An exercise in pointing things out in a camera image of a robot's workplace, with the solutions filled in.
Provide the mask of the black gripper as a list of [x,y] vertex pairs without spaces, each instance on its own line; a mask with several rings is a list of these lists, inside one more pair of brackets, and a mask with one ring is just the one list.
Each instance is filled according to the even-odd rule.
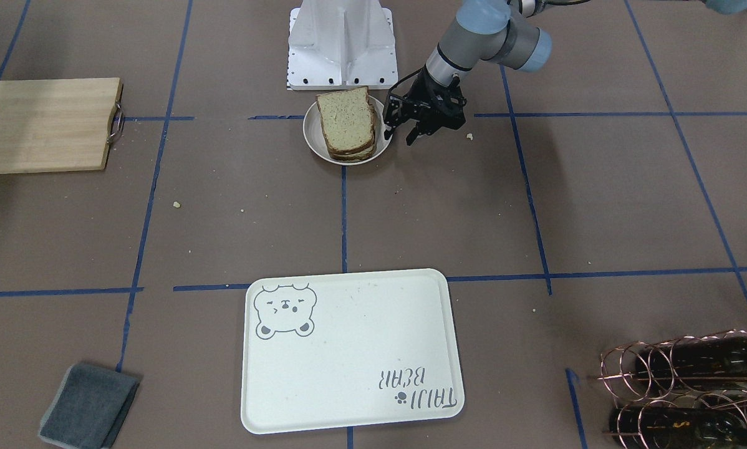
[[461,91],[461,74],[451,75],[450,85],[439,84],[425,67],[403,77],[388,89],[383,122],[390,130],[413,120],[405,142],[413,145],[425,133],[440,128],[459,130],[466,122],[467,103]]

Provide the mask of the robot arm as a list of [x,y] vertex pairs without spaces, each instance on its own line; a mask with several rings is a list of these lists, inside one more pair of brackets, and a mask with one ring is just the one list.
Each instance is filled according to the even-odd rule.
[[478,62],[525,73],[541,69],[552,40],[528,18],[545,9],[578,6],[579,1],[464,1],[421,69],[389,90],[383,112],[384,137],[414,123],[406,137],[413,145],[442,128],[459,130],[466,122],[461,83]]

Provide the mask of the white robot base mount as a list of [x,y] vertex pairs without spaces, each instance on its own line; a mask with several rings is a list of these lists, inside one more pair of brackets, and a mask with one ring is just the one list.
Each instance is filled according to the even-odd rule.
[[389,89],[399,80],[393,14],[379,1],[303,1],[289,17],[286,87]]

